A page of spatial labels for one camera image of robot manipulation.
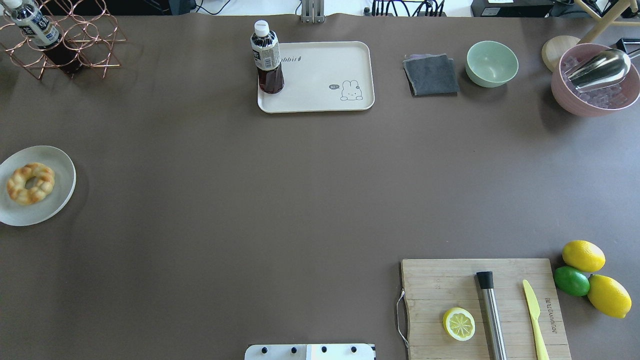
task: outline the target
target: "plastic bottle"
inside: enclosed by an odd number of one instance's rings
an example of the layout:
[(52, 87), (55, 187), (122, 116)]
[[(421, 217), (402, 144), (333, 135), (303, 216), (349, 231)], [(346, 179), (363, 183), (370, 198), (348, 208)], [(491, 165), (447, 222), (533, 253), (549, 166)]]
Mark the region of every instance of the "plastic bottle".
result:
[(62, 34), (51, 20), (42, 15), (32, 1), (3, 0), (10, 9), (11, 20), (18, 25), (45, 56), (63, 72), (73, 74), (82, 68), (78, 53), (63, 44)]
[[(22, 0), (22, 4), (30, 4), (31, 6), (34, 6), (36, 8), (38, 7), (38, 5), (36, 4), (36, 2), (34, 0)], [(11, 12), (11, 9), (9, 9), (8, 6), (4, 5), (4, 0), (0, 0), (0, 5), (2, 5), (2, 7), (7, 11), (7, 13)]]
[(278, 37), (269, 30), (269, 24), (264, 20), (256, 21), (253, 29), (251, 45), (255, 66), (258, 68), (258, 84), (267, 94), (275, 94), (284, 86)]

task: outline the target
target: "donut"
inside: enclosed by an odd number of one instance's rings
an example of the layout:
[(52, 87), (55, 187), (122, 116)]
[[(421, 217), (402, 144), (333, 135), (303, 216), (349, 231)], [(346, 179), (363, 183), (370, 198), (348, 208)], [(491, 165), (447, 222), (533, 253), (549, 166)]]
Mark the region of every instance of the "donut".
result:
[[(50, 167), (41, 163), (30, 163), (16, 169), (6, 182), (6, 191), (11, 200), (20, 205), (35, 204), (44, 199), (53, 190), (56, 174)], [(25, 188), (27, 181), (35, 177), (36, 183)]]

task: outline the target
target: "rabbit tray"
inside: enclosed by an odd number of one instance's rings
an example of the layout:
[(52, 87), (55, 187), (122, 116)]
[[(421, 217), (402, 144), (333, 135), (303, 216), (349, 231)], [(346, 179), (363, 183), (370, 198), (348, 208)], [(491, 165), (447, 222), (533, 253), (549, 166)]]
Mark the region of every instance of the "rabbit tray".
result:
[(359, 41), (280, 44), (284, 87), (258, 88), (267, 113), (366, 110), (375, 100), (369, 47)]

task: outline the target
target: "black cable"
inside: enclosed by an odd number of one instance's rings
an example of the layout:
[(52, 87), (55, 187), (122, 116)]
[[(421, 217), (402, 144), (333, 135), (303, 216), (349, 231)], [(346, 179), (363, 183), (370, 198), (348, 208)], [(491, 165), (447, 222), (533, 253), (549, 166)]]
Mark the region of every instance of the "black cable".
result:
[(222, 9), (224, 9), (224, 8), (225, 8), (225, 6), (226, 6), (227, 4), (229, 4), (229, 2), (231, 2), (231, 0), (227, 0), (227, 2), (226, 2), (226, 3), (225, 3), (225, 4), (220, 8), (220, 10), (218, 10), (218, 12), (214, 12), (214, 13), (212, 13), (212, 12), (210, 12), (209, 10), (207, 10), (207, 9), (205, 9), (205, 8), (203, 8), (203, 7), (202, 7), (202, 4), (204, 3), (204, 0), (202, 0), (202, 1), (200, 2), (200, 5), (198, 5), (198, 8), (196, 9), (196, 12), (199, 12), (200, 10), (204, 10), (204, 11), (205, 11), (206, 13), (208, 13), (209, 15), (217, 15), (217, 14), (219, 14), (219, 13), (222, 11)]
[(431, 9), (431, 16), (438, 16), (438, 8), (440, 7), (440, 5), (438, 4), (437, 0), (433, 0), (433, 2), (436, 4), (436, 6)]
[(572, 12), (561, 12), (561, 13), (555, 15), (554, 17), (561, 17), (561, 16), (564, 16), (564, 15), (569, 15), (570, 13), (587, 13), (587, 12), (584, 11), (584, 10), (575, 10), (575, 11), (572, 11)]
[(389, 6), (393, 6), (393, 7), (394, 7), (394, 14), (395, 14), (396, 16), (398, 16), (398, 10), (396, 9), (396, 1), (397, 1), (397, 0), (388, 0), (388, 1), (387, 1), (387, 9), (385, 10), (385, 15), (387, 15), (387, 16), (389, 15)]
[(617, 1), (615, 2), (611, 2), (611, 0), (607, 0), (607, 4), (604, 6), (604, 9), (602, 10), (602, 15), (604, 16), (606, 13), (609, 12), (609, 10), (611, 10), (611, 8), (617, 3)]
[(444, 0), (442, 0), (442, 2), (440, 3), (440, 13), (438, 14), (438, 16), (442, 16), (442, 12), (444, 11)]
[(598, 4), (596, 4), (595, 0), (583, 0), (583, 3), (590, 7), (596, 14), (598, 14), (599, 17), (602, 17), (602, 11), (600, 11), (600, 8), (598, 7)]
[(436, 2), (436, 0), (431, 0), (431, 1), (429, 2), (429, 16), (433, 16), (433, 9), (434, 9), (434, 7), (433, 7), (433, 3), (435, 3), (435, 4), (436, 4), (435, 8), (436, 8), (436, 9), (438, 8), (438, 3)]
[(418, 7), (417, 7), (417, 8), (415, 9), (415, 11), (413, 12), (413, 15), (411, 15), (411, 16), (416, 16), (416, 15), (418, 15), (418, 14), (420, 13), (420, 9), (422, 9), (422, 5), (426, 5), (426, 6), (427, 6), (427, 10), (428, 10), (428, 9), (429, 9), (429, 7), (431, 6), (431, 5), (429, 4), (429, 1), (428, 1), (428, 0), (423, 0), (422, 2), (420, 2), (420, 5), (418, 5)]
[(407, 7), (404, 1), (401, 1), (401, 2), (402, 2), (402, 5), (404, 6), (404, 9), (406, 10), (406, 15), (411, 16), (411, 14), (409, 13), (409, 7)]
[(147, 3), (149, 6), (151, 6), (152, 8), (161, 12), (162, 15), (171, 15), (171, 9), (170, 8), (162, 9), (162, 7), (160, 7), (160, 4), (158, 4), (157, 1), (154, 1), (154, 0), (143, 0), (143, 1)]

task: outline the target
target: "white bottle cap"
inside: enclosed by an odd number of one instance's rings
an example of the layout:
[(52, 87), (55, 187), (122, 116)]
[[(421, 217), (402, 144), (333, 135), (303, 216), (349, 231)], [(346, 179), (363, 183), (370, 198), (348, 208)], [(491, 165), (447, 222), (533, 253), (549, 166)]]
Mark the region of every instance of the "white bottle cap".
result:
[(255, 31), (255, 34), (258, 35), (259, 37), (265, 37), (269, 35), (269, 24), (264, 20), (258, 20), (253, 25), (253, 30)]
[(9, 9), (17, 9), (22, 6), (22, 0), (3, 0)]

